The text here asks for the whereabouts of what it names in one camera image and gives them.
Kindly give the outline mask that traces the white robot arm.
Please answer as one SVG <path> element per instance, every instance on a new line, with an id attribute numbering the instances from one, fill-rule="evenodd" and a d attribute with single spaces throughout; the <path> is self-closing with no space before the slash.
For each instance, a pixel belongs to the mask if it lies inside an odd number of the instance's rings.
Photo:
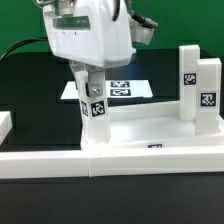
<path id="1" fill-rule="evenodd" d="M 52 53 L 84 66 L 87 95 L 103 94 L 105 70 L 130 63 L 132 45 L 149 44 L 158 24 L 132 0 L 32 0 L 42 9 Z"/>

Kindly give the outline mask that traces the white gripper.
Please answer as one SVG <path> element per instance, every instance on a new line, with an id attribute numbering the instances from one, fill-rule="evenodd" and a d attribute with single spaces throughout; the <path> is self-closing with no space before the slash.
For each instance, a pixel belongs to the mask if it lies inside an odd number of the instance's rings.
<path id="1" fill-rule="evenodd" d="M 67 16 L 57 15 L 49 4 L 43 7 L 43 18 L 52 53 L 70 60 L 75 86 L 79 86 L 77 74 L 88 64 L 87 96 L 101 97 L 104 68 L 127 65 L 132 56 L 125 1 L 75 0 Z"/>

